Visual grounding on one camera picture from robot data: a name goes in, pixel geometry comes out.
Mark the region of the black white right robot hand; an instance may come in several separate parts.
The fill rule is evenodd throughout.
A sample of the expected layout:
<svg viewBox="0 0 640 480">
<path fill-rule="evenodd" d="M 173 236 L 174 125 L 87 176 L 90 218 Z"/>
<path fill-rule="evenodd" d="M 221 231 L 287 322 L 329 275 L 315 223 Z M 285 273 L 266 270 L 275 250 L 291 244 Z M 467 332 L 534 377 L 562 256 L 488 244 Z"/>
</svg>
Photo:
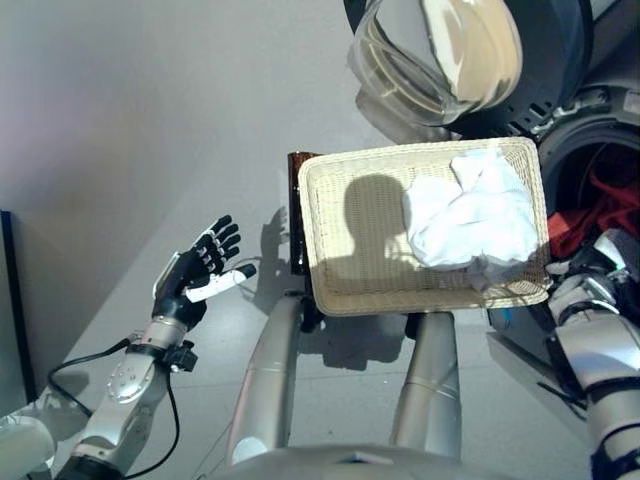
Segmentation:
<svg viewBox="0 0 640 480">
<path fill-rule="evenodd" d="M 639 282 L 639 241 L 625 230 L 608 229 L 567 259 L 548 264 L 545 270 L 555 276 L 623 272 Z"/>
</svg>

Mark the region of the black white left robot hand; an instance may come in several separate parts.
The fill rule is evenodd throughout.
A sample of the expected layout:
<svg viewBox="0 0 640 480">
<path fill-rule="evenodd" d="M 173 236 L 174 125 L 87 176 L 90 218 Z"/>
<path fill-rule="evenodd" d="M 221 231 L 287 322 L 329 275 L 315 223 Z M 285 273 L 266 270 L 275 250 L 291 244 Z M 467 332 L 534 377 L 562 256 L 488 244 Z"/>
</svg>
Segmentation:
<svg viewBox="0 0 640 480">
<path fill-rule="evenodd" d="M 206 301 L 257 273 L 251 264 L 230 268 L 239 254 L 238 224 L 225 215 L 206 228 L 191 247 L 171 257 L 154 285 L 152 316 L 174 319 L 192 330 L 204 317 Z"/>
</svg>

